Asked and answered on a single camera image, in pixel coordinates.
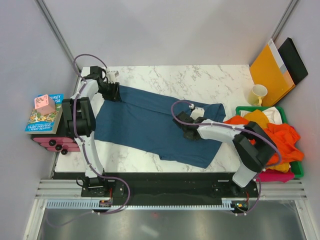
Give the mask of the blue t shirt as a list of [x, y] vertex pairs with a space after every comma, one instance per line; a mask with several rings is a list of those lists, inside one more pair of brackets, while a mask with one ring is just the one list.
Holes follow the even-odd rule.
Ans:
[[94, 138], [153, 153], [161, 160], [207, 168], [221, 147], [216, 140], [189, 140], [174, 123], [176, 114], [191, 110], [176, 98], [128, 86], [119, 88], [121, 101], [105, 100], [96, 116]]

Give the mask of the orange t shirt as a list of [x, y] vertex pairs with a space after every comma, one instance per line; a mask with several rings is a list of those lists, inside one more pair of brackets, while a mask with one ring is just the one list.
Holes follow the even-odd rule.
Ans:
[[[246, 125], [250, 121], [242, 116], [236, 115], [225, 121], [226, 124]], [[304, 153], [296, 148], [295, 144], [300, 140], [300, 135], [296, 130], [288, 125], [269, 123], [266, 129], [263, 129], [271, 140], [276, 144], [281, 153], [281, 163], [276, 166], [271, 166], [272, 170], [277, 170], [283, 173], [289, 171], [289, 163], [301, 162], [304, 158]]]

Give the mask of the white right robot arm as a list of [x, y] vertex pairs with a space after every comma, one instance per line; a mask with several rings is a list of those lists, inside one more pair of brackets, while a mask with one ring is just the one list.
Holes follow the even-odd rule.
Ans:
[[268, 165], [274, 154], [281, 160], [281, 153], [266, 132], [256, 123], [227, 124], [199, 116], [193, 119], [184, 111], [173, 116], [173, 121], [190, 140], [215, 140], [234, 145], [240, 166], [232, 176], [229, 191], [235, 197], [247, 191], [247, 185]]

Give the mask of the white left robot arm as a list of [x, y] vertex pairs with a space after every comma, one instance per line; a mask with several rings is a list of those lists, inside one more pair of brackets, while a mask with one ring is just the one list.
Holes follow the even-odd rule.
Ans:
[[94, 95], [101, 94], [105, 100], [120, 102], [118, 76], [117, 70], [91, 66], [88, 75], [80, 76], [74, 95], [62, 101], [65, 131], [77, 143], [85, 165], [85, 177], [80, 184], [83, 197], [104, 197], [110, 192], [95, 144], [96, 117], [91, 101]]

